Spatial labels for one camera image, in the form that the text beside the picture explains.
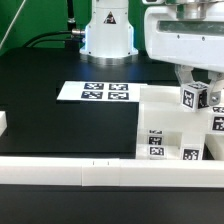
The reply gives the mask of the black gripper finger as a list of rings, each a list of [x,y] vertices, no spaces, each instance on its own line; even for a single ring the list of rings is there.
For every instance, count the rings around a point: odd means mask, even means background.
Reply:
[[[210,106],[215,106],[221,101],[221,92],[224,88],[224,73],[209,71],[208,78],[210,79],[208,87],[208,104]]]

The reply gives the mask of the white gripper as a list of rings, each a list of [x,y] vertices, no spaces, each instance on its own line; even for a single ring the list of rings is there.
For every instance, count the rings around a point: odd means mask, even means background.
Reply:
[[[161,31],[162,22],[178,22],[174,6],[153,6],[146,10],[145,48],[151,59],[176,64],[175,74],[180,86],[194,81],[193,67],[224,72],[224,35]]]

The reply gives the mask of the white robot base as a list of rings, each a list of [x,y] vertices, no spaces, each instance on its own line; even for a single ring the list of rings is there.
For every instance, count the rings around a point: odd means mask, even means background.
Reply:
[[[85,44],[80,49],[83,60],[121,65],[137,59],[128,6],[129,0],[92,0],[92,17],[85,27]]]

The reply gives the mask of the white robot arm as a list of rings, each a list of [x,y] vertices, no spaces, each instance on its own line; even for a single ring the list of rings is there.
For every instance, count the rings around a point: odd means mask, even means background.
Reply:
[[[145,48],[150,58],[173,63],[180,84],[192,70],[208,72],[207,103],[221,101],[224,89],[224,0],[159,0],[144,15]]]

